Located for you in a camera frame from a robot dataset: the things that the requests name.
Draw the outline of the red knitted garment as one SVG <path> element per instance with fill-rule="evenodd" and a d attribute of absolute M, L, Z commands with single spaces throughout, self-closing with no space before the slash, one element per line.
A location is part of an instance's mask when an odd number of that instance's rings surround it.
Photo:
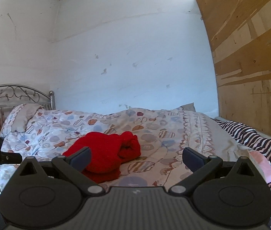
<path fill-rule="evenodd" d="M 120 135 L 90 132 L 79 138 L 63 155 L 69 157 L 84 147 L 90 148 L 91 161 L 81 172 L 95 183 L 118 179 L 120 166 L 141 155 L 138 137 L 130 131 Z"/>

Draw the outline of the beige pillow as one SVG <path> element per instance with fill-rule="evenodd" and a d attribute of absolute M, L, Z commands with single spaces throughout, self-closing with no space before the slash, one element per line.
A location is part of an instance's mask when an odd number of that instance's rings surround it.
<path fill-rule="evenodd" d="M 33 118 L 36 112 L 41 108 L 44 107 L 33 103 L 15 106 L 5 119 L 0 131 L 0 136 L 4 138 L 12 132 L 25 132 L 28 121 Z"/>

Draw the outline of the metal bed headboard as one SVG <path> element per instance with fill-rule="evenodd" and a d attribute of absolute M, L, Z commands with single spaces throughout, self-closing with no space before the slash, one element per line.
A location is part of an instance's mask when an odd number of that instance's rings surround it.
<path fill-rule="evenodd" d="M 19 84 L 0 85 L 0 131 L 6 117 L 15 106 L 33 103 L 47 110 L 55 109 L 54 91 L 44 93 L 36 88 Z"/>

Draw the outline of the patterned circle print quilt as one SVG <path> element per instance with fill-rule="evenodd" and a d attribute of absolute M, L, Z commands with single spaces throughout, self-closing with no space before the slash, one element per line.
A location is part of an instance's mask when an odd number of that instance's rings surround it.
<path fill-rule="evenodd" d="M 238 144 L 213 119 L 203 113 L 181 109 L 130 108 L 102 115 L 41 108 L 28 121 L 25 132 L 12 132 L 2 137 L 1 149 L 49 161 L 90 132 L 109 135 L 125 131 L 138 137 L 141 156 L 123 164 L 119 178 L 104 182 L 104 188 L 153 185 L 169 188 L 191 174 L 182 161 L 186 147 L 203 156 L 219 156 L 224 161 L 249 157 L 250 148 Z"/>

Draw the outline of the pink cloth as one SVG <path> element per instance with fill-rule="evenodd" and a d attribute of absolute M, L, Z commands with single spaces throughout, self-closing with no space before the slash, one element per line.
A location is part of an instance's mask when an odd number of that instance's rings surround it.
<path fill-rule="evenodd" d="M 249 156 L 258 164 L 266 183 L 271 183 L 271 163 L 258 151 L 249 151 Z"/>

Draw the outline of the plywood wardrobe panel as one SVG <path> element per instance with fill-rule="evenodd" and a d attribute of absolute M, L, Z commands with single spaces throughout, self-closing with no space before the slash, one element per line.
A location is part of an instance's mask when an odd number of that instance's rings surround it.
<path fill-rule="evenodd" d="M 217 80 L 219 113 L 271 136 L 271 0 L 196 0 Z"/>

